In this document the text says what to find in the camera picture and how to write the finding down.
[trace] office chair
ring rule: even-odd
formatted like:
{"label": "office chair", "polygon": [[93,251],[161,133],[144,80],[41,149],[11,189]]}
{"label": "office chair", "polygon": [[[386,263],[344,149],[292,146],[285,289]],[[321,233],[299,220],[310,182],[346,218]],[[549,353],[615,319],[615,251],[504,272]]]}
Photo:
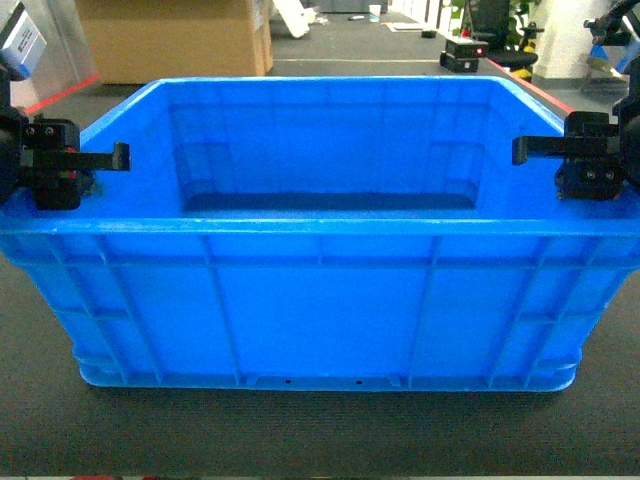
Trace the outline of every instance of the office chair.
{"label": "office chair", "polygon": [[471,37],[489,44],[489,60],[510,70],[528,68],[538,61],[535,53],[505,49],[509,36],[509,0],[465,0],[465,12]]}

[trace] black device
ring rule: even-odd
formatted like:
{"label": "black device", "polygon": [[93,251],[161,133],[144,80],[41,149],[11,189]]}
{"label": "black device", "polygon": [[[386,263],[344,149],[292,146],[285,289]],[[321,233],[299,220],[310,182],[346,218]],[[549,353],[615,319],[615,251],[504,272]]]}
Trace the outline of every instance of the black device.
{"label": "black device", "polygon": [[486,56],[488,46],[487,42],[470,38],[447,38],[440,65],[455,73],[477,72],[478,59]]}
{"label": "black device", "polygon": [[[14,41],[16,35],[25,40]],[[45,47],[24,5],[16,3],[0,35],[0,205],[28,188],[39,210],[74,210],[93,191],[94,170],[130,170],[129,145],[116,143],[108,154],[81,153],[74,122],[42,116],[30,122],[11,106],[11,81],[29,78]]]}
{"label": "black device", "polygon": [[[597,20],[587,20],[596,45],[617,45],[622,18],[640,0],[623,0]],[[613,200],[625,186],[640,191],[640,57],[630,63],[629,94],[609,115],[573,112],[565,120],[564,137],[519,137],[513,141],[513,164],[530,156],[563,158],[555,175],[558,198]]]}

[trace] desk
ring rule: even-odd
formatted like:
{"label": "desk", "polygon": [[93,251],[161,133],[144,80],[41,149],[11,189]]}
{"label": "desk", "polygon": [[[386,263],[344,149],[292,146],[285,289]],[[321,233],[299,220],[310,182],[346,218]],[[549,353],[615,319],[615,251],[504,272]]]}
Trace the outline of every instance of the desk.
{"label": "desk", "polygon": [[[330,20],[299,41],[274,28],[274,73],[448,74],[435,62],[441,39]],[[283,61],[400,53],[431,62]],[[487,62],[481,73],[505,76]],[[45,113],[86,125],[134,90],[89,89]],[[0,279],[0,475],[640,473],[640,276],[588,340],[576,383],[556,394],[93,388],[26,275],[0,259]]]}

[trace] white object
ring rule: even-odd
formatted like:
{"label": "white object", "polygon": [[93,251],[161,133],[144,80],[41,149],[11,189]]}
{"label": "white object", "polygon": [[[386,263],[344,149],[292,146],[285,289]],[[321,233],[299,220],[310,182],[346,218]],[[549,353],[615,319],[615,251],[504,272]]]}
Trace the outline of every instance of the white object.
{"label": "white object", "polygon": [[12,80],[26,80],[33,72],[44,53],[47,42],[27,13],[22,2],[15,5],[9,21],[2,27],[6,39],[0,46],[5,67]]}
{"label": "white object", "polygon": [[421,32],[422,30],[426,30],[429,28],[429,25],[425,22],[422,23],[387,23],[387,27],[392,32]]}
{"label": "white object", "polygon": [[300,38],[309,32],[309,22],[300,0],[273,0],[273,4],[282,15],[293,38]]}
{"label": "white object", "polygon": [[369,21],[379,22],[381,11],[382,11],[382,5],[369,5]]}
{"label": "white object", "polygon": [[305,8],[304,14],[307,17],[307,23],[309,25],[316,22],[316,11],[314,8]]}

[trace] white wall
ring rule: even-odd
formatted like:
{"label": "white wall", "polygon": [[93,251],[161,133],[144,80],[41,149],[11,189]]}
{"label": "white wall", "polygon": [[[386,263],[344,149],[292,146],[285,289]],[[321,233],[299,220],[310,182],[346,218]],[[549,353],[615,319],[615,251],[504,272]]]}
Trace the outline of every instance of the white wall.
{"label": "white wall", "polygon": [[601,16],[610,5],[610,0],[543,0],[533,16],[545,29],[536,47],[540,56],[534,67],[536,77],[582,78],[586,74],[584,56],[592,46],[591,34],[583,28],[583,22]]}
{"label": "white wall", "polygon": [[[433,4],[436,4],[437,7],[439,1],[431,0],[431,3],[431,9],[433,9]],[[410,17],[416,22],[424,22],[424,16],[427,11],[427,0],[394,0],[392,9],[404,13],[406,16]]]}

